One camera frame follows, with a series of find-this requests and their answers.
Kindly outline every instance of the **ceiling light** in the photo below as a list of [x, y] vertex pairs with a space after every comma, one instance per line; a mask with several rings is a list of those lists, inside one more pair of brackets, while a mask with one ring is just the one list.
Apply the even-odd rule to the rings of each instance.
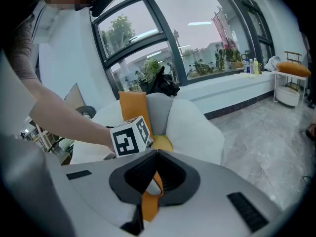
[[160, 54], [160, 53], [161, 53], [161, 51], [159, 51], [159, 52], [157, 52], [157, 53], [153, 53], [153, 54], [151, 54], [151, 55], [148, 55], [146, 58], [153, 57], [153, 56], [155, 56], [155, 55], [157, 55], [157, 54]]
[[190, 46], [190, 45], [183, 45], [183, 46], [180, 46], [178, 48], [183, 48], [183, 47], [187, 47], [187, 46]]
[[210, 25], [212, 24], [211, 21], [204, 21], [204, 22], [191, 22], [188, 26], [199, 26], [199, 25]]
[[135, 37], [132, 37], [130, 40], [140, 39], [140, 38], [143, 38], [143, 37], [145, 37], [145, 36], [147, 36], [147, 35], [154, 34], [154, 33], [156, 33], [156, 32], [158, 32], [157, 29], [152, 29], [152, 30], [150, 30], [150, 31], [147, 31], [147, 32], [144, 32], [144, 33], [142, 33], [142, 34], [140, 34], [140, 35], [137, 35], [137, 36], [135, 36]]

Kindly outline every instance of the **marble floor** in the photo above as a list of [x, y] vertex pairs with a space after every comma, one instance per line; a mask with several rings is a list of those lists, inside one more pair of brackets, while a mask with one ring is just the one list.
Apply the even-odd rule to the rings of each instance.
[[302, 177], [314, 173], [314, 144], [301, 132], [312, 115], [305, 103], [299, 111], [269, 97], [212, 119], [225, 136], [222, 165], [286, 209], [304, 193]]

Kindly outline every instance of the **white cube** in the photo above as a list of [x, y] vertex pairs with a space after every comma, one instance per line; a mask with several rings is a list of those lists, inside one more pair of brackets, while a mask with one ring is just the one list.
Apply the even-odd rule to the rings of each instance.
[[111, 139], [117, 157], [145, 151], [150, 131], [143, 116], [124, 121], [111, 129]]

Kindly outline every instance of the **bottle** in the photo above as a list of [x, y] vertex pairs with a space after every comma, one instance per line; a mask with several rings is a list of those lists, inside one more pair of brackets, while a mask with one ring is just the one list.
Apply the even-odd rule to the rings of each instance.
[[251, 73], [251, 74], [254, 74], [252, 59], [250, 59], [250, 64], [249, 64], [249, 67], [250, 67], [250, 73]]
[[253, 71], [255, 72], [255, 75], [259, 74], [259, 63], [257, 61], [257, 58], [254, 58], [253, 61]]
[[245, 72], [250, 73], [250, 68], [249, 68], [249, 59], [245, 59]]

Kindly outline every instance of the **gray cushion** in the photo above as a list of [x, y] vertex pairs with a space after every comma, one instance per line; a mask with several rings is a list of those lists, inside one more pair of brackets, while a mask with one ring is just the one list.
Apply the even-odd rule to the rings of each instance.
[[154, 135], [165, 135], [173, 99], [162, 93], [147, 95], [147, 109]]

